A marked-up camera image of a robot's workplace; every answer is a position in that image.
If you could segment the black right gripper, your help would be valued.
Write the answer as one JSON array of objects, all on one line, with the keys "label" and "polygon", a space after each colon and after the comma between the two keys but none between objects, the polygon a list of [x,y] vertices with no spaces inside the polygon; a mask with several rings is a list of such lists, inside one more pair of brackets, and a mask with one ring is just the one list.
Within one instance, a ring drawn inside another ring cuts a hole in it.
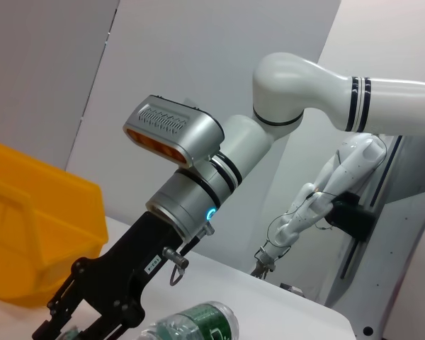
[{"label": "black right gripper", "polygon": [[174,227],[145,212],[102,256],[80,258],[52,299],[32,339],[56,339],[85,300],[101,316],[78,339],[118,339],[145,318],[141,297],[146,284],[166,263],[164,248],[176,250],[182,239]]}]

